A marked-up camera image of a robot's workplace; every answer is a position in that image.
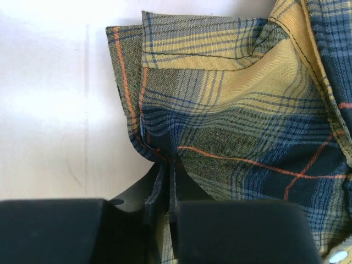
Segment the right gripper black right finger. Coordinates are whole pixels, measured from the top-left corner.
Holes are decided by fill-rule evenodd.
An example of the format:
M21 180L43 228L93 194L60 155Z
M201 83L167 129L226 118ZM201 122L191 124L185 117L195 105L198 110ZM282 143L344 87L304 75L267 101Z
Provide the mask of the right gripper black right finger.
M178 211L182 204L214 201L204 189L188 175L180 158L170 164L169 219L177 222Z

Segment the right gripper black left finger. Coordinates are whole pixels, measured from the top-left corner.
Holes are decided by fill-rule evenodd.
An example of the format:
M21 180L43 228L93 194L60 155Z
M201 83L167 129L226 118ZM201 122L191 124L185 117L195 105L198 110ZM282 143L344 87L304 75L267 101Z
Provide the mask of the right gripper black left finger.
M117 234L162 234L167 211L167 166L155 163L136 183L110 199Z

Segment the yellow plaid long sleeve shirt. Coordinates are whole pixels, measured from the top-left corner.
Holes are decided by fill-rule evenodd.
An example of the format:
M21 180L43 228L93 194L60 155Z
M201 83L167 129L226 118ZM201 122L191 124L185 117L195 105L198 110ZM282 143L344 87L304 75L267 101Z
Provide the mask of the yellow plaid long sleeve shirt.
M106 35L140 155L179 157L215 199L299 205L324 263L351 263L351 1L143 12Z

